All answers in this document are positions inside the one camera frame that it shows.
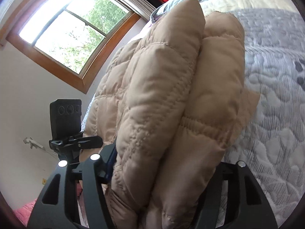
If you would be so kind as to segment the beige quilted down jacket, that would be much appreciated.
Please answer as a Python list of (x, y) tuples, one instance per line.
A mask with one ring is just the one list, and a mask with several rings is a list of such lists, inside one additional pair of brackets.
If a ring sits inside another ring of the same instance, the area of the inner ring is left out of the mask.
[(100, 81), (84, 135), (115, 143), (104, 186), (115, 228), (186, 228), (226, 150), (254, 114), (245, 32), (198, 0), (174, 6), (119, 49)]

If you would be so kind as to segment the pink knitted left sleeve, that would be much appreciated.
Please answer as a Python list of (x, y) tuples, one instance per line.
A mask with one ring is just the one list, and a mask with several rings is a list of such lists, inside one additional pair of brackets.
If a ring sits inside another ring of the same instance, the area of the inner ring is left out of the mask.
[(33, 211), (33, 208), (35, 206), (36, 201), (37, 201), (37, 199), (23, 205), (21, 208), (13, 210), (14, 215), (21, 221), (21, 223), (25, 227), (28, 224), (28, 221), (29, 221), (30, 216), (31, 216), (31, 212)]

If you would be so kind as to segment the grey floral quilted bedspread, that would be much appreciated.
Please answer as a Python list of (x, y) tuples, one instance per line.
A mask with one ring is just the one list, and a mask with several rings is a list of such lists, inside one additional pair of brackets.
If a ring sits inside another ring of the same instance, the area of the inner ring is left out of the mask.
[[(259, 94), (254, 114), (220, 163), (246, 163), (280, 227), (304, 194), (304, 20), (291, 0), (208, 0), (200, 6), (204, 15), (218, 11), (240, 21), (244, 85)], [(224, 224), (227, 190), (224, 181), (216, 226)]]

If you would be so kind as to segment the wooden framed side window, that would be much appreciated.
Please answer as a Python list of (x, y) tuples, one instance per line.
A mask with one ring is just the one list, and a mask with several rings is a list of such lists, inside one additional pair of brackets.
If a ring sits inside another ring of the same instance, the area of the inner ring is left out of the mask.
[(87, 93), (111, 52), (140, 16), (119, 0), (22, 0), (1, 26), (40, 67)]

